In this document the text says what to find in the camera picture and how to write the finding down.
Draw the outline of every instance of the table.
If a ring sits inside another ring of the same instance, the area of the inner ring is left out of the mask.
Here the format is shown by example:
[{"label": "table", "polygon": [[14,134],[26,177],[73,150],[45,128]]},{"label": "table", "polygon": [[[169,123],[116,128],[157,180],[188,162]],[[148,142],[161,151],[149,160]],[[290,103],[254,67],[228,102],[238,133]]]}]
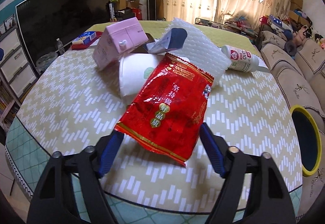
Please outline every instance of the table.
[{"label": "table", "polygon": [[225,24],[221,24],[221,23],[212,22],[212,21],[208,21],[208,20],[205,20],[205,19],[201,19],[201,18],[196,18],[195,19],[195,24],[209,26],[209,27],[213,27],[213,28],[217,28],[217,29],[222,29],[222,30],[225,30],[225,31],[229,31],[229,32],[233,32],[233,33],[236,33],[236,34],[246,36],[247,38],[249,38],[249,40],[251,41],[252,44],[255,44],[255,39],[258,36],[253,31],[249,31],[244,27],[242,27],[242,28],[237,27],[237,26],[235,26],[235,25],[233,25],[232,23],[229,23],[229,22],[225,22]]},{"label": "table", "polygon": [[[141,24],[154,38],[168,26],[167,22]],[[89,30],[103,30],[106,25]],[[219,46],[230,44],[258,53],[241,35],[197,27]],[[68,51],[58,57],[30,91],[9,129],[7,159],[27,197],[32,196],[50,154],[57,150],[73,154],[95,145],[110,134],[125,111],[118,93],[118,66],[97,72],[92,52]],[[271,74],[228,70],[210,93],[204,121],[228,145],[245,153],[270,152],[297,213],[302,190],[300,149],[286,102]],[[247,176],[235,220],[243,216],[249,182]],[[223,179],[213,172],[200,140],[186,168],[181,168],[125,135],[101,184],[119,223],[201,224]],[[76,177],[73,185],[81,217],[89,220]]]}]

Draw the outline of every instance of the bottle label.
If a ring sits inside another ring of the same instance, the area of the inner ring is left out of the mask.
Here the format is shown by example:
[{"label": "bottle label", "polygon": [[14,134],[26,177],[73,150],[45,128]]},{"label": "bottle label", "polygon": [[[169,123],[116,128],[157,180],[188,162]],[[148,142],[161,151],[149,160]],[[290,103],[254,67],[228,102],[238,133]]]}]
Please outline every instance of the bottle label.
[{"label": "bottle label", "polygon": [[251,53],[232,47],[230,49],[230,59],[232,61],[229,68],[238,71],[249,71],[251,68]]}]

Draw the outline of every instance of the drawer unit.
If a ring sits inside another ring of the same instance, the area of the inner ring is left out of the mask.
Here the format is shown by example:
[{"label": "drawer unit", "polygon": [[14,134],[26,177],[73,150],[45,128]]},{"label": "drawer unit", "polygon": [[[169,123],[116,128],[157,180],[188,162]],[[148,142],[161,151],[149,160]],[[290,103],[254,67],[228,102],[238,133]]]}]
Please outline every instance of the drawer unit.
[{"label": "drawer unit", "polygon": [[19,70],[22,69],[27,63],[28,60],[22,47],[20,47],[1,66],[1,71],[6,80],[10,82],[14,78],[15,74],[17,74],[17,72],[19,72]]},{"label": "drawer unit", "polygon": [[28,90],[31,85],[35,83],[37,77],[35,76],[30,65],[25,65],[15,76],[11,82],[10,87],[18,98],[24,95],[24,91]]},{"label": "drawer unit", "polygon": [[0,41],[0,48],[4,51],[3,59],[0,63],[9,57],[12,52],[20,45],[17,29],[13,29],[4,39]]}]

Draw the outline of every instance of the yellow rimmed container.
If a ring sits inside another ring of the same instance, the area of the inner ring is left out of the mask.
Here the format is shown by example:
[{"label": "yellow rimmed container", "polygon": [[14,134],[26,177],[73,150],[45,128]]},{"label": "yellow rimmed container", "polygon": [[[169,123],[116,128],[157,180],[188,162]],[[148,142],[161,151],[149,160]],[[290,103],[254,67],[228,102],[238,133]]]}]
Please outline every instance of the yellow rimmed container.
[{"label": "yellow rimmed container", "polygon": [[295,105],[290,113],[298,136],[303,176],[309,177],[317,172],[321,162],[321,136],[315,120],[305,108]]}]

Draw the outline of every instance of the screw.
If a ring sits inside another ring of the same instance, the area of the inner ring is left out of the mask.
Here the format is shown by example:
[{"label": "screw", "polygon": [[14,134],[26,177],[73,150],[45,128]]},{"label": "screw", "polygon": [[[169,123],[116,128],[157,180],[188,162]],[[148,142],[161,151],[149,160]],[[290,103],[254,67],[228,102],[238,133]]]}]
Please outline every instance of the screw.
[{"label": "screw", "polygon": [[90,146],[87,146],[84,150],[86,153],[92,153],[95,151],[95,147],[90,145]]},{"label": "screw", "polygon": [[239,152],[239,149],[236,146],[230,146],[229,151],[236,154]]},{"label": "screw", "polygon": [[53,154],[52,154],[52,157],[53,158],[59,158],[59,157],[61,157],[61,152],[59,152],[59,151],[56,151],[56,152],[54,152]]},{"label": "screw", "polygon": [[263,155],[263,157],[264,157],[265,159],[270,159],[270,158],[272,157],[271,154],[269,154],[269,153],[267,153],[267,152],[262,153],[262,155]]}]

